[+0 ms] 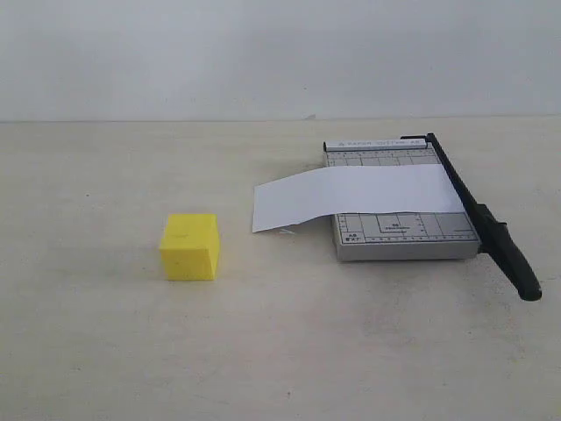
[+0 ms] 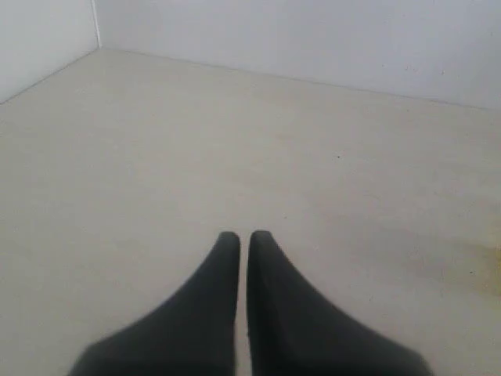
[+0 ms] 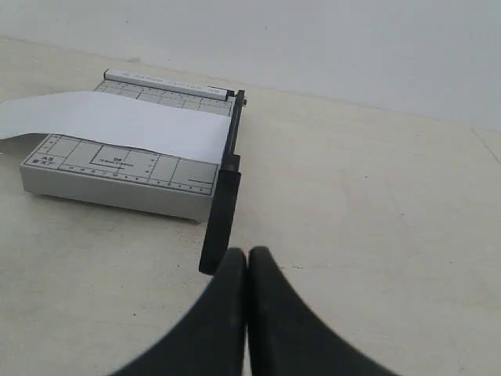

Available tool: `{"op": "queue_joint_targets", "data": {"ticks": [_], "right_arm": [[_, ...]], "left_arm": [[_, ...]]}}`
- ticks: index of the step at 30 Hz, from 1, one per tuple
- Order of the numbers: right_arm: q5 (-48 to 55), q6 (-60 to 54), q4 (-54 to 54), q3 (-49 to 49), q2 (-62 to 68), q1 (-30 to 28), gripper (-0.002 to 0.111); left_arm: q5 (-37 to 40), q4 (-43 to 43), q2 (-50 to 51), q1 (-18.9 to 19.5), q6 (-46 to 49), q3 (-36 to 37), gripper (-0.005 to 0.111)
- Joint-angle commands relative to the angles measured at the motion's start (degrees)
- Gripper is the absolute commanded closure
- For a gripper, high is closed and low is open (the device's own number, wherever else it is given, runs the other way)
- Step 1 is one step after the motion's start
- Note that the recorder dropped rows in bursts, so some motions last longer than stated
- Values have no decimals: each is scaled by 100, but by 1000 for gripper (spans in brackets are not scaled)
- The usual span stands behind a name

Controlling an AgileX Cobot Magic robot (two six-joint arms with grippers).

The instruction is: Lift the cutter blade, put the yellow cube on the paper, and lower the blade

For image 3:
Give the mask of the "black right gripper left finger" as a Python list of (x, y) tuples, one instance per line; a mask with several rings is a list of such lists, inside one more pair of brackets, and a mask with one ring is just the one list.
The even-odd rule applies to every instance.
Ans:
[(241, 375), (247, 260), (231, 248), (188, 313), (116, 375)]

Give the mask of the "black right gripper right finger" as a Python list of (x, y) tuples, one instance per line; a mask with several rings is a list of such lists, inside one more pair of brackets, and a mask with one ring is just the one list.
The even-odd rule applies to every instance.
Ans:
[(253, 375), (393, 375), (309, 309), (268, 248), (250, 250), (247, 276)]

